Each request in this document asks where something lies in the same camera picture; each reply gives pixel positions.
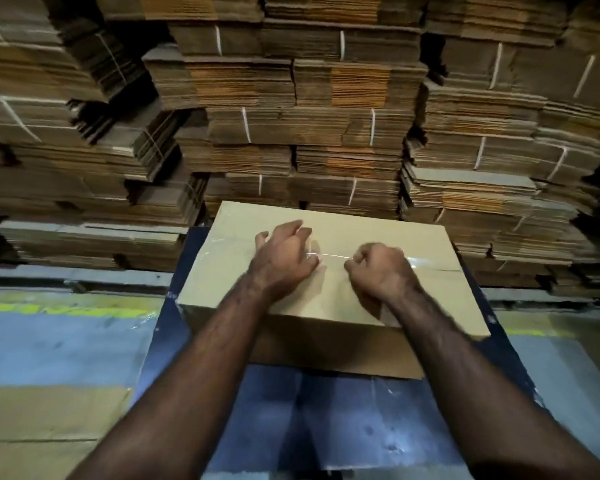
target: right hand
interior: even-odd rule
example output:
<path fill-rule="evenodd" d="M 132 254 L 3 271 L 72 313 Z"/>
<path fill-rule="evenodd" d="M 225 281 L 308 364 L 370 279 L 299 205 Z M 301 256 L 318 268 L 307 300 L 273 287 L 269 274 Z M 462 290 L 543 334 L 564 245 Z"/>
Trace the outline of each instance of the right hand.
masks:
<path fill-rule="evenodd" d="M 363 303 L 360 293 L 376 298 L 389 306 L 397 306 L 400 298 L 413 291 L 422 291 L 402 250 L 379 242 L 363 244 L 353 259 L 344 263 L 353 290 Z"/>

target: hairy arm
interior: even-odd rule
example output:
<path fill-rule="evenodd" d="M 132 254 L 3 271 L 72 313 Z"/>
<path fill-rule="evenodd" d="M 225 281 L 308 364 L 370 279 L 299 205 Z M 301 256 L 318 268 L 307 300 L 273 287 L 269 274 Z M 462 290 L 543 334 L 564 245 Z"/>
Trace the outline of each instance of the hairy arm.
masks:
<path fill-rule="evenodd" d="M 366 244 L 345 266 L 357 293 L 398 318 L 474 477 L 600 479 L 600 461 L 472 345 L 401 250 Z"/>
<path fill-rule="evenodd" d="M 70 480 L 191 479 L 202 475 L 231 412 L 261 318 L 318 265 L 304 256 L 302 221 L 256 236 L 249 270 L 216 313 Z"/>

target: cardboard box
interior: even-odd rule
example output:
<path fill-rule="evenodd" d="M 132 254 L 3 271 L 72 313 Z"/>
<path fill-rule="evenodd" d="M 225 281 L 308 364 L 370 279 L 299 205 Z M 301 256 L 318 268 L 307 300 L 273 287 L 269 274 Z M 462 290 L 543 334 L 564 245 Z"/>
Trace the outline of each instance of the cardboard box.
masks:
<path fill-rule="evenodd" d="M 295 219 L 313 229 L 308 248 L 321 254 L 322 263 L 271 307 L 252 362 L 423 377 L 402 331 L 376 320 L 353 293 L 344 262 L 365 242 L 403 249 L 424 288 L 465 332 L 476 338 L 489 334 L 444 227 L 229 201 L 220 207 L 177 300 L 194 332 L 247 270 L 255 235 Z"/>

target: hand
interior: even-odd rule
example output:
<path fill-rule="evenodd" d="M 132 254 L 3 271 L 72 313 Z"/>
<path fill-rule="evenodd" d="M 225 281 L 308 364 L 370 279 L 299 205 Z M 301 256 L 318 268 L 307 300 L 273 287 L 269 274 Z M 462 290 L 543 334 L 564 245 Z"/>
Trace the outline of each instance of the hand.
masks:
<path fill-rule="evenodd" d="M 404 295 L 422 291 L 418 277 L 402 250 L 378 242 L 360 246 L 353 259 L 344 263 L 344 268 L 360 303 L 373 315 L 376 315 L 376 308 L 379 311 L 379 302 L 397 306 Z M 377 306 L 371 306 L 371 309 L 369 297 L 376 299 Z"/>
<path fill-rule="evenodd" d="M 280 224 L 268 241 L 268 232 L 256 236 L 256 254 L 247 274 L 270 303 L 290 294 L 320 264 L 318 256 L 307 258 L 304 247 L 312 229 L 301 226 L 302 221 Z"/>

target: floor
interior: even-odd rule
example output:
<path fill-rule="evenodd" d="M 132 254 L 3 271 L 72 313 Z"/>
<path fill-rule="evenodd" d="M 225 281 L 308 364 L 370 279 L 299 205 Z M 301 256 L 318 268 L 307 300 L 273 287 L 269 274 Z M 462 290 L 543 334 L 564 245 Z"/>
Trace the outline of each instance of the floor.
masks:
<path fill-rule="evenodd" d="M 160 306 L 160 298 L 0 291 L 0 385 L 133 387 Z M 600 321 L 517 312 L 498 318 L 554 417 L 600 458 Z M 284 475 L 241 474 L 239 480 L 276 476 Z M 463 467 L 436 466 L 347 476 L 470 478 Z"/>

